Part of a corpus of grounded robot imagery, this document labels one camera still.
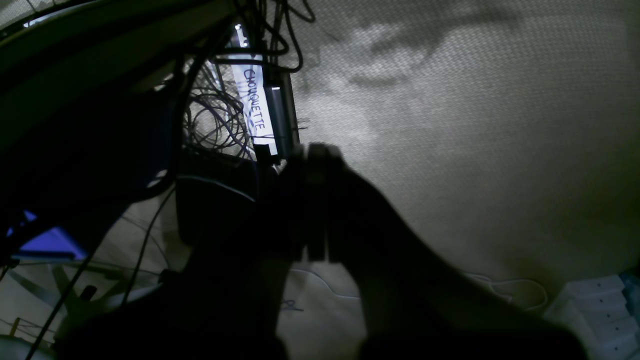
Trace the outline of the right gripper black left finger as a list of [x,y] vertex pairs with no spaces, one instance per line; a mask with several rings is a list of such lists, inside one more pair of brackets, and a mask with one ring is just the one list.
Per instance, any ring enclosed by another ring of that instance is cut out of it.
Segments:
[[295,150],[239,229],[202,237],[159,289],[73,330],[59,360],[287,360],[276,333],[282,294],[304,244],[297,221],[309,150]]

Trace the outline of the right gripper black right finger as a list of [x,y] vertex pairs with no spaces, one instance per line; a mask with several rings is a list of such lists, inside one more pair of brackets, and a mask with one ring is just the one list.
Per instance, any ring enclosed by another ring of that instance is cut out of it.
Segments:
[[368,337],[361,360],[585,360],[569,331],[487,294],[446,264],[336,146],[307,149],[309,258],[343,265]]

